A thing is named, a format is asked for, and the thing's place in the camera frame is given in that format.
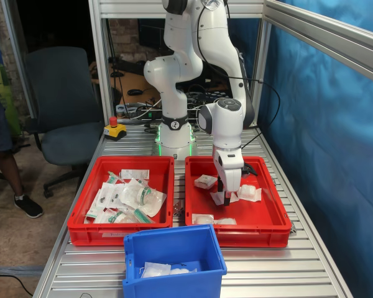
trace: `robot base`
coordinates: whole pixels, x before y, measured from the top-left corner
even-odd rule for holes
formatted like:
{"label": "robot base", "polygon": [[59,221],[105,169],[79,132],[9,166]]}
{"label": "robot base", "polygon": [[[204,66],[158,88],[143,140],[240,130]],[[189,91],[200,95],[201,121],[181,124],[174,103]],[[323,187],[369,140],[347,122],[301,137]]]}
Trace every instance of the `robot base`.
{"label": "robot base", "polygon": [[183,125],[180,130],[170,130],[167,125],[162,123],[159,125],[155,142],[167,148],[183,148],[194,143],[195,138],[189,123]]}
{"label": "robot base", "polygon": [[184,160],[188,156],[197,155],[191,125],[187,123],[180,130],[170,130],[167,125],[160,124],[153,155],[173,156],[176,160]]}

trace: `black sneaker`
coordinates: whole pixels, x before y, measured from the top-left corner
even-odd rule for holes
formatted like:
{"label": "black sneaker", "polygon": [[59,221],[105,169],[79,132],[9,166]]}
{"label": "black sneaker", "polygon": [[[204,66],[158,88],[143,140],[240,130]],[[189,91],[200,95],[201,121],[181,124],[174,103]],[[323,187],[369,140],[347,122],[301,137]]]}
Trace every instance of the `black sneaker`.
{"label": "black sneaker", "polygon": [[30,197],[24,195],[22,199],[16,199],[14,197],[15,207],[25,211],[26,215],[32,219],[36,219],[43,215],[43,208],[38,203],[32,201]]}

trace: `aluminum table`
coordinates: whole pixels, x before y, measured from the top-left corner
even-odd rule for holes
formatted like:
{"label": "aluminum table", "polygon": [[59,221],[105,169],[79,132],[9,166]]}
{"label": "aluminum table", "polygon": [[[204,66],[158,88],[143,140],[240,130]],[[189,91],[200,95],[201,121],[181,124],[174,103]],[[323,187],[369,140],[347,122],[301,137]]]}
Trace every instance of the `aluminum table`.
{"label": "aluminum table", "polygon": [[[257,133],[257,130],[243,131],[242,142],[246,144]],[[158,152],[154,140],[155,135],[144,132],[143,126],[128,126],[127,136],[118,142],[102,138],[81,186],[97,157],[155,155]],[[211,136],[197,132],[192,155],[211,155],[212,142]],[[243,155],[263,157],[297,232],[291,234],[284,249],[223,248],[228,274],[223,277],[221,298],[352,297],[264,136],[243,149]],[[183,206],[184,198],[185,165],[180,160],[175,162],[175,206]],[[173,218],[174,227],[183,224],[183,218]],[[123,247],[74,246],[66,220],[34,297],[122,298],[125,270]]]}

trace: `desk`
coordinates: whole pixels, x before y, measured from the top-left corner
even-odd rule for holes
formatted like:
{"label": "desk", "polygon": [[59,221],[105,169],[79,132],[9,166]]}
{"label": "desk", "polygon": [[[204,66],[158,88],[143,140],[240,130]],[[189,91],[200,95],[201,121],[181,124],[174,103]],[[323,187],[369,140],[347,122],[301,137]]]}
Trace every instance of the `desk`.
{"label": "desk", "polygon": [[[93,74],[96,73],[96,62],[92,62],[90,64],[90,75],[92,76]],[[109,74],[113,72],[112,65],[108,65],[108,70]],[[124,91],[124,100],[127,104],[135,104],[137,102],[145,103],[145,101],[150,102],[153,104],[153,102],[149,101],[152,97],[155,99],[155,102],[157,102],[160,99],[160,93],[151,85],[147,82],[144,76],[140,76],[138,74],[134,73],[128,73],[126,71],[118,71],[124,76],[122,76],[120,79],[122,81],[122,86],[123,86],[123,91]],[[110,78],[111,80],[111,86],[112,88],[115,87],[115,78]],[[91,82],[93,84],[99,84],[99,79],[93,79],[91,77]],[[119,80],[116,78],[116,89],[121,93],[121,88],[119,84]],[[141,95],[136,95],[136,96],[130,96],[127,94],[128,90],[131,89],[140,89],[140,90],[146,90],[143,94]]]}

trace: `brick wall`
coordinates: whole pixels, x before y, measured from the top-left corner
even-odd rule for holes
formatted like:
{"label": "brick wall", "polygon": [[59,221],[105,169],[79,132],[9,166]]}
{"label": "brick wall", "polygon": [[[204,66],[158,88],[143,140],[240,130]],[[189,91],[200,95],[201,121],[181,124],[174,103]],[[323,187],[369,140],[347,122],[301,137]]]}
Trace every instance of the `brick wall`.
{"label": "brick wall", "polygon": [[7,30],[6,20],[1,6],[0,0],[0,50],[4,66],[7,71],[7,76],[11,82],[11,91],[14,105],[18,111],[19,121],[21,125],[25,124],[26,118],[29,117],[25,94],[22,88],[21,79],[17,64],[12,51],[11,41]]}
{"label": "brick wall", "polygon": [[157,50],[139,44],[137,19],[111,19],[114,50],[117,56],[129,62],[151,60],[160,56]]}

